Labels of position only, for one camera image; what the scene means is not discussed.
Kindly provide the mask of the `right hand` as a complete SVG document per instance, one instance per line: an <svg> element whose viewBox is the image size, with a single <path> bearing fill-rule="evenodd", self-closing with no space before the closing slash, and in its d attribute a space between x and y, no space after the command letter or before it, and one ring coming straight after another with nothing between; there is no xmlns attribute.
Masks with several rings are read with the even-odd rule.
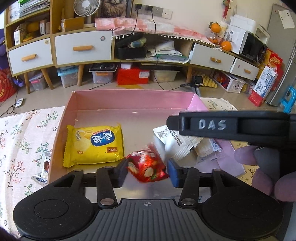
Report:
<svg viewBox="0 0 296 241"><path fill-rule="evenodd" d="M266 195L273 195L283 202L295 202L295 172L280 177L278 150L246 146L234 153L240 164L258 166L252 178L252 186Z"/></svg>

